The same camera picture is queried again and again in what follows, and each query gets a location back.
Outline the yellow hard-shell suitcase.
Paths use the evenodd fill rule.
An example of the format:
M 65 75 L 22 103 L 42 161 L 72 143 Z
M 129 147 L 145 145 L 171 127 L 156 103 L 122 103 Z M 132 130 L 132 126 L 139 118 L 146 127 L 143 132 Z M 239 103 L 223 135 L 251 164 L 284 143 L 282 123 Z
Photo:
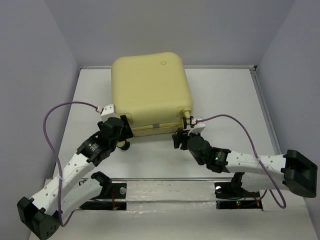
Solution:
M 125 115 L 134 137 L 186 129 L 193 98 L 183 60 L 173 52 L 123 56 L 111 66 L 115 112 Z

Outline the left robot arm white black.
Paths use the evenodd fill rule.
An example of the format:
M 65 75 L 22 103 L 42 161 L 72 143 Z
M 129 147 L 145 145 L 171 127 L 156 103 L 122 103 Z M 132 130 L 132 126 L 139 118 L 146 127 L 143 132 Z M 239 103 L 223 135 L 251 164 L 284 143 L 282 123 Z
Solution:
M 134 135 L 125 115 L 111 116 L 97 125 L 99 130 L 79 146 L 58 175 L 33 196 L 18 201 L 21 222 L 38 239 L 49 239 L 59 227 L 67 224 L 63 219 L 70 217 L 86 201 L 110 194 L 112 180 L 101 171 L 94 172 L 81 186 L 77 184 L 108 158 L 119 142 L 129 147 L 128 139 Z

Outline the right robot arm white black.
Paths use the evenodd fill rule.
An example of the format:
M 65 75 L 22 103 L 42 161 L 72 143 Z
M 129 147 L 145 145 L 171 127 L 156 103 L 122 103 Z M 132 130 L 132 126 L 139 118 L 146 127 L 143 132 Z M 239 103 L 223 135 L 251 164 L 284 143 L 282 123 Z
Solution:
M 214 173 L 232 173 L 229 188 L 235 196 L 261 190 L 286 190 L 304 198 L 317 196 L 318 167 L 297 150 L 279 155 L 244 154 L 213 147 L 200 133 L 183 129 L 172 139 L 173 147 L 188 150 L 198 165 Z

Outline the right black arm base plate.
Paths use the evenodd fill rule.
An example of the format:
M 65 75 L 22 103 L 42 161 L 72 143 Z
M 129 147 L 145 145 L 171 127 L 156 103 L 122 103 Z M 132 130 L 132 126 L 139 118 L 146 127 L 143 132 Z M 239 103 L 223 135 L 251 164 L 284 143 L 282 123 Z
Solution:
M 217 210 L 263 210 L 259 192 L 234 190 L 231 182 L 216 182 L 214 184 Z

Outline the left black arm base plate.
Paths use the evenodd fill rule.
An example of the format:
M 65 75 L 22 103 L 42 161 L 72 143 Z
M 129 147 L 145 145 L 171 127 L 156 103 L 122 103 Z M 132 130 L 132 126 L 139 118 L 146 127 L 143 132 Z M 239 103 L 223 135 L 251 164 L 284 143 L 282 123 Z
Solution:
M 79 208 L 91 211 L 125 211 L 127 209 L 127 183 L 113 182 L 110 189 L 102 189 L 100 195 L 87 200 Z

